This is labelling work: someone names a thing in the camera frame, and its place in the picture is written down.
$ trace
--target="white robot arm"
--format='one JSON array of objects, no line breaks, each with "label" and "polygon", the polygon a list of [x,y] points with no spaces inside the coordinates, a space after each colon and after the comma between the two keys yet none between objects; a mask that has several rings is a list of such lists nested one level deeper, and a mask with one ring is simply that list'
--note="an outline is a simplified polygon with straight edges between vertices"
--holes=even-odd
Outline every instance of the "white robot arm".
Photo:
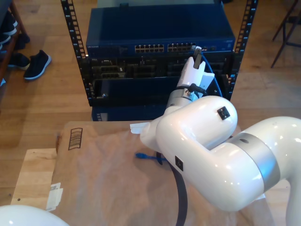
[{"label": "white robot arm", "polygon": [[149,123],[141,141],[162,153],[214,206],[238,211],[287,179],[287,226],[301,225],[301,120],[263,120],[226,140],[237,125],[234,106],[222,97],[176,100]]}]

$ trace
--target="shoe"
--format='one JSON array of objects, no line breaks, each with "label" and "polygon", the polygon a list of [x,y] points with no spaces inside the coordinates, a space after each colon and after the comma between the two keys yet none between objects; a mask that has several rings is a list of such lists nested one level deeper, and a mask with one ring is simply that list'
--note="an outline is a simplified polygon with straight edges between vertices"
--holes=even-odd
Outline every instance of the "shoe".
[{"label": "shoe", "polygon": [[6,12],[2,26],[0,28],[0,33],[13,35],[17,32],[16,26],[18,25],[18,22],[15,20],[13,15],[9,11]]},{"label": "shoe", "polygon": [[14,50],[24,49],[25,44],[28,42],[30,42],[30,38],[28,37],[27,34],[22,34],[22,33],[19,34]]},{"label": "shoe", "polygon": [[21,70],[27,70],[29,65],[30,60],[21,53],[13,53],[8,63],[8,67],[16,67]]},{"label": "shoe", "polygon": [[40,52],[30,57],[30,64],[28,69],[24,73],[24,79],[25,80],[33,80],[40,77],[48,64],[51,62],[51,57],[47,55],[43,50],[40,50]]},{"label": "shoe", "polygon": [[0,33],[0,44],[4,44],[10,40],[10,36],[8,34]]}]

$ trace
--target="cable connector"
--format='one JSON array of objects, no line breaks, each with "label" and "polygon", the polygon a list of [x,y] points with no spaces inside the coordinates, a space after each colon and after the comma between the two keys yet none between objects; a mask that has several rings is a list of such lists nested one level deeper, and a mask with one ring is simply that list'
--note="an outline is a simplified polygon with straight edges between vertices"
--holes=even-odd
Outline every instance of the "cable connector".
[{"label": "cable connector", "polygon": [[191,84],[187,89],[188,89],[188,91],[189,91],[190,93],[194,92],[194,94],[195,94],[198,98],[199,98],[198,93],[202,93],[203,96],[207,96],[206,90],[203,89],[203,88],[201,88],[201,87],[199,87],[199,86],[197,86],[197,85],[194,84],[194,83]]}]

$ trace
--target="chair leg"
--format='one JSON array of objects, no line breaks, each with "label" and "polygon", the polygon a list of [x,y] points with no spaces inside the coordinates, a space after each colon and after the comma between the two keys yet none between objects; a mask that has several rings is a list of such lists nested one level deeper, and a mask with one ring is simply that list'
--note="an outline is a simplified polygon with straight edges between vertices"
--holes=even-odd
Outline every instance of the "chair leg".
[{"label": "chair leg", "polygon": [[295,0],[291,6],[291,8],[288,10],[286,16],[284,17],[283,21],[281,22],[280,26],[278,27],[277,31],[276,31],[276,34],[274,35],[272,41],[275,40],[275,38],[277,37],[277,35],[279,34],[281,28],[283,27],[283,24],[286,23],[286,20],[288,19],[288,17],[290,16],[290,14],[292,13],[292,11],[294,10],[294,8],[296,7],[297,3],[298,3],[299,0]]},{"label": "chair leg", "polygon": [[284,49],[284,46],[286,45],[287,41],[288,41],[289,38],[291,37],[291,35],[292,35],[294,29],[296,28],[296,26],[297,26],[297,24],[298,24],[300,18],[301,18],[301,10],[300,10],[300,12],[299,12],[299,14],[298,14],[298,17],[297,17],[295,23],[294,23],[293,26],[291,27],[291,29],[290,29],[290,31],[288,32],[286,38],[283,40],[282,46],[280,47],[280,50],[278,51],[278,53],[277,53],[277,55],[276,55],[276,57],[275,57],[275,59],[274,59],[274,62],[272,63],[271,68],[274,67],[274,65],[275,65],[276,61],[278,60],[278,58],[279,58],[279,56],[280,56],[282,50]]},{"label": "chair leg", "polygon": [[22,23],[22,20],[21,20],[21,18],[20,18],[20,15],[19,15],[19,13],[18,13],[18,10],[17,10],[17,8],[16,8],[16,5],[15,5],[15,3],[14,3],[14,0],[11,1],[11,4],[10,4],[10,7],[9,7],[9,8],[10,8],[11,13],[12,13],[13,16],[15,17],[16,21],[18,22],[18,24],[19,24],[19,26],[20,26],[21,32],[22,32],[23,34],[26,34],[26,35],[27,35],[26,30],[25,30],[25,28],[24,28],[24,25],[23,25],[23,23]]},{"label": "chair leg", "polygon": [[283,24],[282,28],[282,41],[285,41],[286,38],[286,23]]}]

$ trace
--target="white label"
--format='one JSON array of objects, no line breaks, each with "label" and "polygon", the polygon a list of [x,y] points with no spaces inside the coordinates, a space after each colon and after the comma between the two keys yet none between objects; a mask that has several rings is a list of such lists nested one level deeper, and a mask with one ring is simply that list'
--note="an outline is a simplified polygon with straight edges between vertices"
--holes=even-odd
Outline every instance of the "white label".
[{"label": "white label", "polygon": [[55,210],[61,201],[63,189],[60,188],[61,183],[53,184],[50,187],[46,211]]}]

